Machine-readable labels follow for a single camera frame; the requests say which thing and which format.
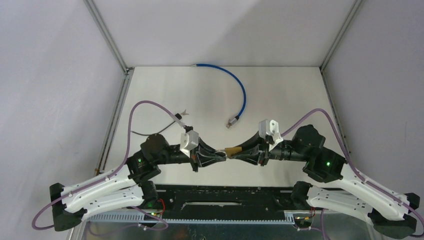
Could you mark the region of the brass padlock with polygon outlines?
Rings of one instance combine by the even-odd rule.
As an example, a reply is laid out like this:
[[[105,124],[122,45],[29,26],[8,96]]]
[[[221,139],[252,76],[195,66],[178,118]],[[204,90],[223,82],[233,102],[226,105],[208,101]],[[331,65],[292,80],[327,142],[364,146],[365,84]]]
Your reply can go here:
[[[226,158],[231,159],[234,155],[243,151],[241,146],[226,147],[225,149],[218,149],[215,151],[217,154],[224,154]]]

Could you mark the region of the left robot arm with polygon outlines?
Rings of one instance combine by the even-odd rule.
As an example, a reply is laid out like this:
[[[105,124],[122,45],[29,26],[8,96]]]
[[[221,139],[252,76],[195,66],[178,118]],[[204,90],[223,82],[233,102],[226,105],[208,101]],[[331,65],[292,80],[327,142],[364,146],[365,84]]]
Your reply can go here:
[[[53,228],[57,232],[69,230],[91,216],[119,208],[153,208],[158,194],[151,179],[161,173],[159,165],[189,163],[197,172],[226,159],[225,153],[204,143],[194,131],[182,134],[181,142],[175,145],[161,134],[150,135],[121,168],[73,186],[52,184],[49,193],[54,203]]]

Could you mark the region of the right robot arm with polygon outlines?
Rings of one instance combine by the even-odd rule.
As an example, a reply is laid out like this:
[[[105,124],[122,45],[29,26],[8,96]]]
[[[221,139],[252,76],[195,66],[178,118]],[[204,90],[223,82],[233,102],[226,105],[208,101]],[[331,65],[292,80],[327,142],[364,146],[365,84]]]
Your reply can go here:
[[[296,182],[290,196],[295,208],[328,209],[349,215],[393,239],[414,236],[417,219],[411,213],[419,207],[420,197],[372,183],[324,143],[325,137],[309,124],[300,127],[290,140],[277,137],[272,130],[258,132],[241,145],[226,148],[225,153],[229,159],[260,166],[269,160],[303,162],[303,172],[325,188]]]

